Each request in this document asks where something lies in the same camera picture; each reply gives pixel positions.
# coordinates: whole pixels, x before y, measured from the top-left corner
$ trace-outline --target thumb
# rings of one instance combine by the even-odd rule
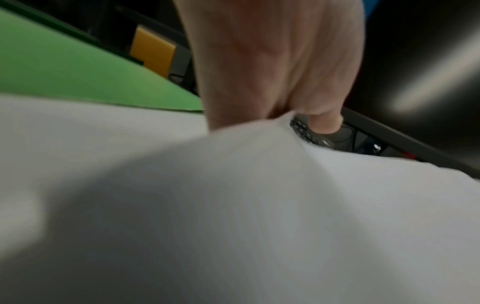
[[[308,116],[308,127],[315,133],[331,134],[340,129],[344,118],[340,114],[340,109],[334,109],[319,115]]]

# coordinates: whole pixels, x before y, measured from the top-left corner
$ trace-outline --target yellow object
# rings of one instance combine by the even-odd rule
[[[149,70],[168,78],[176,48],[176,45],[139,26],[136,28],[130,55],[142,60],[143,65]]]

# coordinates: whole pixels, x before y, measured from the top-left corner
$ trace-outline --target green board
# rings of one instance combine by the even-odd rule
[[[143,66],[1,9],[0,92],[202,110],[197,96]]]

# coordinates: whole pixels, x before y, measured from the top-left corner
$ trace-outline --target blue object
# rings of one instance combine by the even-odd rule
[[[363,0],[363,6],[365,7],[365,18],[368,19],[373,13],[375,7],[380,0]]]

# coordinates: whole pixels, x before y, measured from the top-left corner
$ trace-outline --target hand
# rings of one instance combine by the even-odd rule
[[[174,0],[211,130],[289,111],[318,133],[340,110],[363,53],[361,0]]]

